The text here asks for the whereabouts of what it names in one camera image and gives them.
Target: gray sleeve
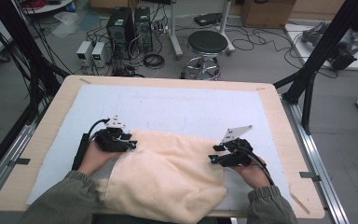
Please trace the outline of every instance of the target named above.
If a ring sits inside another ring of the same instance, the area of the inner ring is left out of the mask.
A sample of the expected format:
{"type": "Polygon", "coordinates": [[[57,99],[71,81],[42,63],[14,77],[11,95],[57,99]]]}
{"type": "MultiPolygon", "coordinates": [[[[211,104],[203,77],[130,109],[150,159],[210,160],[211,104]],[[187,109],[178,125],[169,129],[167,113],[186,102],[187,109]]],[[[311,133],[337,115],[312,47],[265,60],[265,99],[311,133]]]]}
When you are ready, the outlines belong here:
{"type": "Polygon", "coordinates": [[[95,197],[92,180],[82,173],[71,171],[64,180],[31,204],[20,223],[90,224],[95,197]]]}
{"type": "Polygon", "coordinates": [[[247,224],[298,223],[290,203],[287,202],[278,187],[269,186],[255,189],[248,194],[250,206],[247,224]]]}

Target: gray floor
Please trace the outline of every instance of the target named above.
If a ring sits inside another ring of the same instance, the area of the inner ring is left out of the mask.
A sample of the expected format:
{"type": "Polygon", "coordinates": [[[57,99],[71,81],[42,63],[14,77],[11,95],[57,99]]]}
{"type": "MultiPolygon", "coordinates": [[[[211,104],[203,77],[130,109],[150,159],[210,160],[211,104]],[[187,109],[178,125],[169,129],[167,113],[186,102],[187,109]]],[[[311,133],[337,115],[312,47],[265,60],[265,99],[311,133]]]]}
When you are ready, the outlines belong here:
{"type": "MultiPolygon", "coordinates": [[[[90,16],[86,9],[77,12],[80,15],[78,23],[85,22],[83,18],[90,16]]],[[[53,14],[46,14],[40,18],[44,23],[54,21],[53,14]]],[[[312,21],[294,21],[301,24],[309,24],[312,21]]],[[[96,27],[97,23],[86,22],[84,24],[96,27]]],[[[230,18],[228,24],[240,25],[238,18],[230,18]]],[[[43,25],[47,30],[53,30],[58,23],[43,25]]],[[[178,25],[185,27],[198,27],[192,21],[192,17],[182,17],[178,25]]],[[[254,29],[246,29],[249,34],[254,29]]],[[[274,34],[285,35],[282,30],[268,30],[274,34]]],[[[162,35],[162,52],[165,65],[159,69],[140,67],[138,74],[155,78],[179,78],[183,66],[194,55],[186,48],[186,38],[193,30],[180,30],[178,39],[184,51],[184,57],[176,61],[173,55],[172,45],[167,35],[162,35]]],[[[222,67],[222,76],[219,81],[235,82],[263,82],[274,83],[287,77],[298,69],[290,65],[284,55],[289,43],[286,39],[259,31],[261,36],[273,43],[255,45],[252,50],[249,42],[242,41],[245,37],[244,30],[228,26],[227,35],[237,46],[237,50],[230,56],[222,55],[219,63],[222,67]]],[[[65,65],[76,74],[81,74],[80,64],[76,58],[76,50],[86,38],[86,31],[79,29],[74,35],[59,38],[55,35],[47,35],[48,43],[60,56],[65,65]]],[[[251,36],[254,42],[258,39],[251,36]]],[[[287,60],[295,66],[300,66],[298,58],[287,56],[287,60]]],[[[325,75],[316,77],[312,109],[310,114],[310,131],[317,148],[322,156],[327,172],[335,186],[337,195],[345,209],[348,220],[358,223],[358,108],[355,102],[358,100],[358,72],[339,71],[337,78],[330,78],[336,74],[322,70],[325,75]]],[[[287,91],[288,86],[278,89],[279,93],[287,91]]],[[[27,90],[21,78],[20,72],[13,63],[0,63],[0,142],[8,130],[17,120],[18,116],[28,104],[27,90]]],[[[0,223],[13,223],[21,214],[0,212],[0,223]]],[[[300,223],[333,223],[328,212],[321,220],[300,220],[300,223]]]]}

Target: electronic device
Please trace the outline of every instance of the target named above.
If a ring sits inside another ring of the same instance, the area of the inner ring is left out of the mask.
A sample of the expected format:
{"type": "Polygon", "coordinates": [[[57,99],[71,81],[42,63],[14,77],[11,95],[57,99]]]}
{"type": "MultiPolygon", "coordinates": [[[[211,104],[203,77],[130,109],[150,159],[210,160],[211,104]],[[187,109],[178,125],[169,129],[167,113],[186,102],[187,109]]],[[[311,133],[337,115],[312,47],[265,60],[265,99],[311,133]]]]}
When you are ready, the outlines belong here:
{"type": "Polygon", "coordinates": [[[104,67],[106,65],[108,58],[104,42],[97,42],[92,51],[92,59],[97,67],[104,67]]]}
{"type": "Polygon", "coordinates": [[[135,38],[131,9],[129,7],[115,7],[106,24],[109,41],[113,46],[115,59],[131,59],[131,52],[135,45],[131,41],[135,38]]]}
{"type": "Polygon", "coordinates": [[[222,142],[213,146],[213,149],[216,152],[229,152],[228,154],[219,156],[219,155],[209,155],[212,164],[220,164],[223,167],[232,167],[232,166],[249,166],[252,162],[260,166],[261,170],[266,175],[269,183],[274,185],[274,181],[269,175],[269,170],[267,165],[261,161],[253,152],[251,144],[246,139],[240,139],[240,137],[250,131],[252,125],[227,129],[226,135],[223,137],[222,142]]]}
{"type": "Polygon", "coordinates": [[[196,22],[200,26],[215,24],[221,20],[222,13],[209,13],[194,18],[194,22],[196,22]]]}
{"type": "MultiPolygon", "coordinates": [[[[315,27],[303,31],[301,36],[301,41],[304,43],[310,42],[312,46],[316,46],[321,40],[324,32],[327,30],[330,23],[325,23],[322,21],[315,27]]],[[[354,36],[351,33],[351,30],[348,30],[344,36],[342,36],[339,43],[336,45],[336,48],[331,53],[330,57],[327,59],[332,67],[336,70],[342,70],[347,68],[351,63],[357,59],[353,56],[358,52],[358,37],[354,36]]]]}
{"type": "Polygon", "coordinates": [[[92,44],[89,41],[83,41],[77,50],[77,57],[81,62],[82,67],[89,67],[92,63],[92,44]]]}
{"type": "Polygon", "coordinates": [[[72,164],[72,170],[77,170],[80,167],[92,139],[95,139],[101,150],[107,152],[126,152],[129,149],[136,149],[137,141],[130,140],[131,134],[124,133],[122,130],[124,127],[125,125],[118,120],[117,116],[113,119],[100,119],[95,122],[89,129],[89,132],[82,135],[74,163],[72,164]],[[99,123],[104,123],[106,129],[101,129],[91,135],[92,130],[99,123]]]}
{"type": "Polygon", "coordinates": [[[153,50],[150,7],[137,7],[133,20],[136,36],[139,36],[138,48],[143,52],[153,50]]]}

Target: table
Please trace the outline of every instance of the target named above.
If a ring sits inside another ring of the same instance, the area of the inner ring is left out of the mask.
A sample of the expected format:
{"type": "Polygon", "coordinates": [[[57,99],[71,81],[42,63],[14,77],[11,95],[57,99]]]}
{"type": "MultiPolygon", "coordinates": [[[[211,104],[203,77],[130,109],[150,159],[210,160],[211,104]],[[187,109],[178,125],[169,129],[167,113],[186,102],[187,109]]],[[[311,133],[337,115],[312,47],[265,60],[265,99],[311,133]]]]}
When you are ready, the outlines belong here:
{"type": "MultiPolygon", "coordinates": [[[[26,201],[36,181],[41,163],[53,143],[72,102],[76,98],[78,90],[81,86],[87,84],[257,91],[288,181],[296,216],[299,218],[322,218],[324,216],[321,201],[311,179],[301,178],[299,174],[299,172],[307,172],[308,168],[273,85],[265,83],[75,75],[67,77],[62,83],[28,146],[24,149],[21,157],[31,159],[30,163],[28,165],[17,164],[13,168],[6,184],[2,187],[0,191],[0,211],[25,211],[27,209],[26,201]]],[[[95,212],[108,213],[108,210],[96,209],[95,212]]],[[[212,211],[210,216],[243,217],[243,214],[230,211],[212,211]]]]}

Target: cardboard box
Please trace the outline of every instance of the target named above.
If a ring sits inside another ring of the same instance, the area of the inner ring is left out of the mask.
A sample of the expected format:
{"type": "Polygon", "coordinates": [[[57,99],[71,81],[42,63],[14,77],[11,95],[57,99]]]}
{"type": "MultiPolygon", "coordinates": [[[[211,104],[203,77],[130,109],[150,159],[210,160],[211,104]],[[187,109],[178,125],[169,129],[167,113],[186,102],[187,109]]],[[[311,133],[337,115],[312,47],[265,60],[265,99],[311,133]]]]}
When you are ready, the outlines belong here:
{"type": "Polygon", "coordinates": [[[105,12],[109,12],[115,7],[130,7],[133,13],[138,5],[138,0],[90,0],[90,5],[94,9],[105,12]]]}
{"type": "Polygon", "coordinates": [[[331,21],[345,0],[297,0],[290,18],[331,21]]]}
{"type": "Polygon", "coordinates": [[[269,0],[258,4],[255,0],[245,0],[241,19],[245,27],[283,29],[295,6],[296,0],[269,0]]]}

